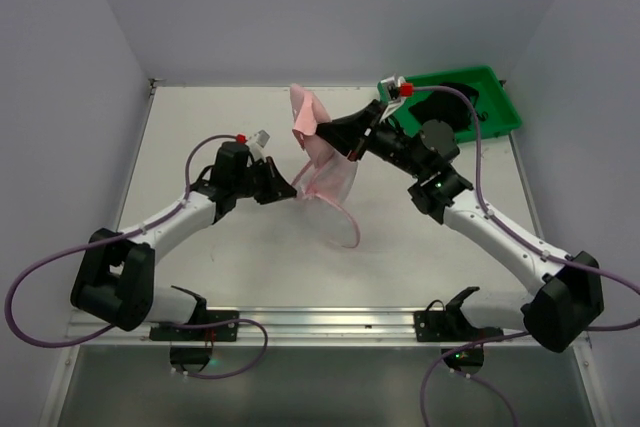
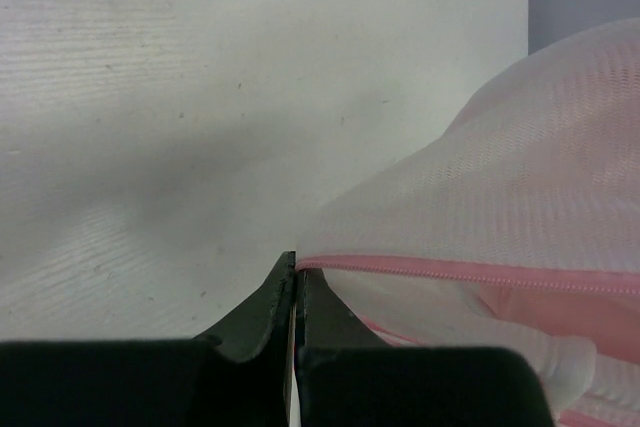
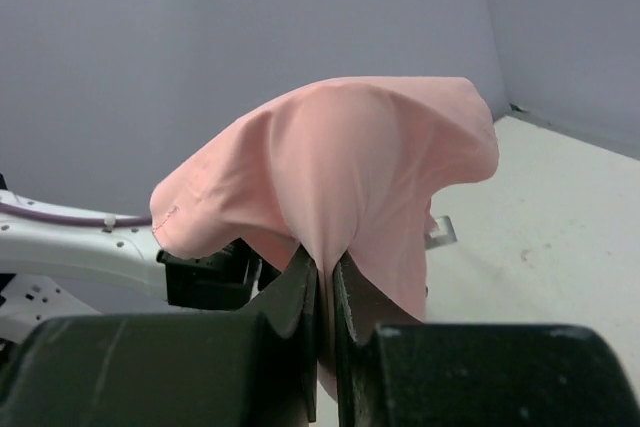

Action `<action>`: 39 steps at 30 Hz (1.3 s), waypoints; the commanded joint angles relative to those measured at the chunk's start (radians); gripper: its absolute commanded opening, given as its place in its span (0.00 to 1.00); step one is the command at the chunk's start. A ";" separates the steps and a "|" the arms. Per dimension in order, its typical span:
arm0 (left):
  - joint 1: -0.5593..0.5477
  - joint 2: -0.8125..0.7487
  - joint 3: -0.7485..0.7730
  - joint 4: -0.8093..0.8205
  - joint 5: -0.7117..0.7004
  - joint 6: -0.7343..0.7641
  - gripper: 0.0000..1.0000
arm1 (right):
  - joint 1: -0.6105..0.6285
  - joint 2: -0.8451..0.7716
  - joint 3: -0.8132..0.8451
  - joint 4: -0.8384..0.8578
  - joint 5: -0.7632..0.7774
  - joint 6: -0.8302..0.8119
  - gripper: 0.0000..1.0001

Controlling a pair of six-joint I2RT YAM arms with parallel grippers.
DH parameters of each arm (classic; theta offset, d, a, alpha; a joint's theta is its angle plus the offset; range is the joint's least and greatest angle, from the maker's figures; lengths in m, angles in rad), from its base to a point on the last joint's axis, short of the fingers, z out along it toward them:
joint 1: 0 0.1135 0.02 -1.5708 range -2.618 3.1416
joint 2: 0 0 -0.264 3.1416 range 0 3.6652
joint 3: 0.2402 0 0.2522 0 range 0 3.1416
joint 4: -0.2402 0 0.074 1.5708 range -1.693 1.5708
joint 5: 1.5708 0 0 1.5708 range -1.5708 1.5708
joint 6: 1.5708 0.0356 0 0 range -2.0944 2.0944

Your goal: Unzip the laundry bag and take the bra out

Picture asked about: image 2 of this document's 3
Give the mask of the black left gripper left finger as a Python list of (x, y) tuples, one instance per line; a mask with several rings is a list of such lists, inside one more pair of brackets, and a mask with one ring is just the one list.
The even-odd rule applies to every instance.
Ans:
[(2, 425), (288, 425), (294, 263), (193, 338), (2, 343)]

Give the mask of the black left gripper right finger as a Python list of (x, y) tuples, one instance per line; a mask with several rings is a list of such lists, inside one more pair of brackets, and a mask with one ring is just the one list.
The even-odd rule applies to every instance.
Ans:
[(532, 368), (494, 347), (394, 347), (297, 274), (295, 374), (304, 426), (550, 426)]

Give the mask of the white mesh laundry bag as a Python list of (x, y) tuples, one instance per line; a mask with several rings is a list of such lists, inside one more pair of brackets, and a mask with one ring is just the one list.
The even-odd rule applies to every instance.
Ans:
[(559, 425), (637, 425), (639, 362), (501, 320), (477, 291), (639, 298), (638, 20), (511, 65), (434, 142), (323, 207), (297, 250), (384, 341), (506, 348)]

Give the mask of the pink bra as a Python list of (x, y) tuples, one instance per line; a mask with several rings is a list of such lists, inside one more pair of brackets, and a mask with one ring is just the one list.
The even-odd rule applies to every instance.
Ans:
[(478, 297), (499, 319), (554, 336), (592, 340), (598, 351), (639, 362), (639, 298), (634, 295), (485, 286)]

